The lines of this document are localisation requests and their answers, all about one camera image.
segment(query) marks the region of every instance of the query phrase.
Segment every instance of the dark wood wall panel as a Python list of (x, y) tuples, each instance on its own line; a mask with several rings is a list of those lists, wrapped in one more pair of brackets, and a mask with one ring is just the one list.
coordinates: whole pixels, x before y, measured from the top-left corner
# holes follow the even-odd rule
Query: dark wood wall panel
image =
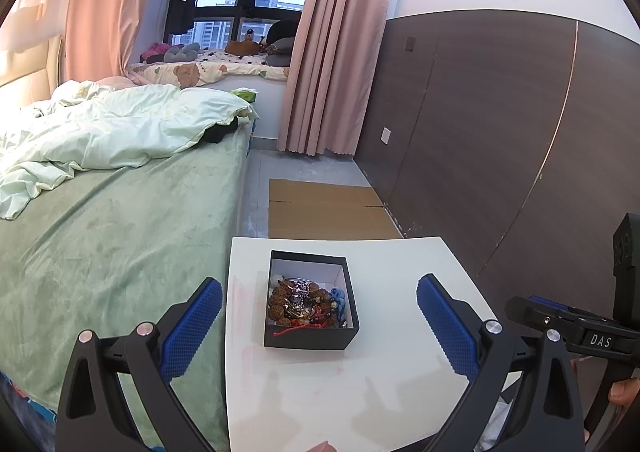
[[(415, 38), (412, 51), (405, 49), (409, 37)], [(354, 157), (384, 203), (390, 198), (420, 112), (437, 37), (438, 21), (425, 24), (422, 16), (386, 22)], [(384, 127), (391, 131), (388, 144), (380, 140)]]
[(542, 178), (476, 284), (496, 313), (536, 294), (610, 315), (611, 240), (628, 211), (640, 212), (640, 46), (580, 23)]
[[(388, 206), (406, 237), (441, 236), (474, 277), (516, 216), (552, 139), (575, 21), (506, 10), (418, 18), (427, 28), (436, 21), (440, 34)], [(408, 77), (396, 73), (400, 87)]]

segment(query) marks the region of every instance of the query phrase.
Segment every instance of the open box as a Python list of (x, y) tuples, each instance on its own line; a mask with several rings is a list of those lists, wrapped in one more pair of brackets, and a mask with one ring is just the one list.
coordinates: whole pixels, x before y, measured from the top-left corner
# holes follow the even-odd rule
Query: open box
[[(274, 273), (279, 273), (285, 279), (293, 277), (311, 281), (327, 291), (340, 288), (346, 294), (344, 318), (347, 327), (304, 327), (296, 331), (284, 331), (287, 328), (270, 320), (265, 310), (264, 345), (288, 349), (345, 349), (360, 329), (347, 260), (344, 257), (273, 250), (269, 277)], [(272, 291), (271, 285), (267, 285), (267, 299)]]

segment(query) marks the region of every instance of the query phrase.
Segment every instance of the blue textured pad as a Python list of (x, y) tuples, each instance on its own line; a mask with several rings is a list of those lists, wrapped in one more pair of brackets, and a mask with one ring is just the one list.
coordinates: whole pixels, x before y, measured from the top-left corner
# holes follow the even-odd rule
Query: blue textured pad
[(418, 306), (457, 374), (473, 382), (480, 370), (476, 341), (428, 276), (418, 282)]
[(164, 341), (160, 374), (165, 383), (185, 374), (221, 307), (222, 286), (213, 280)]
[(554, 302), (554, 301), (548, 301), (547, 299), (543, 299), (542, 297), (537, 297), (536, 295), (531, 295), (531, 297), (529, 297), (529, 300), (533, 302), (538, 302), (539, 304), (544, 304), (546, 306), (554, 307), (556, 309), (569, 311), (569, 308), (564, 304), (560, 304), (559, 302)]

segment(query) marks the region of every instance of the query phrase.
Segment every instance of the metal screw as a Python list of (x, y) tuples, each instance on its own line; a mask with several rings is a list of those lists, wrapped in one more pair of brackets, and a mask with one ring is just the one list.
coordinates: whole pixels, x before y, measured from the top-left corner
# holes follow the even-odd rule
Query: metal screw
[(484, 327), (489, 333), (497, 335), (502, 333), (502, 324), (500, 324), (497, 320), (488, 320), (484, 323)]
[(146, 337), (151, 334), (151, 331), (154, 330), (154, 325), (150, 322), (143, 322), (136, 327), (136, 333), (138, 333), (141, 337)]
[(78, 340), (80, 340), (83, 344), (86, 344), (94, 337), (94, 334), (91, 330), (85, 329), (81, 334), (78, 335)]
[(555, 329), (546, 330), (546, 337), (551, 340), (551, 342), (558, 342), (558, 340), (560, 340), (560, 334)]

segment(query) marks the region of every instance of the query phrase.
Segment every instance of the tile floor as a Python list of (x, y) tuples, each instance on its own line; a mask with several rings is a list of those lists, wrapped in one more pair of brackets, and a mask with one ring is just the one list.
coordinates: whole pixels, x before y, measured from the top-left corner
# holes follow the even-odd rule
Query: tile floor
[(244, 179), (241, 236), (261, 238), (269, 236), (269, 180), (271, 178), (369, 187), (369, 182), (351, 158), (303, 156), (252, 149)]

